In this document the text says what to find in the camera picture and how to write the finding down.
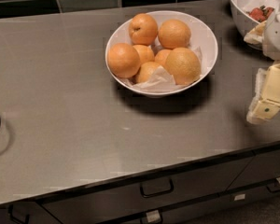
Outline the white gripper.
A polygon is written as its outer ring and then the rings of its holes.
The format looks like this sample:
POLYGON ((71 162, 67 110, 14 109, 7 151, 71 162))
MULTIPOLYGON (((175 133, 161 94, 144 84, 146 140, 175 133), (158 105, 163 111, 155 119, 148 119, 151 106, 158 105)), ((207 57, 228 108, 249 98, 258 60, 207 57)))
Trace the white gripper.
POLYGON ((245 35, 244 42, 262 45, 264 55, 275 60, 267 70, 258 70, 255 96, 246 115, 249 123, 262 124, 280 111, 280 3, 267 21, 245 35))

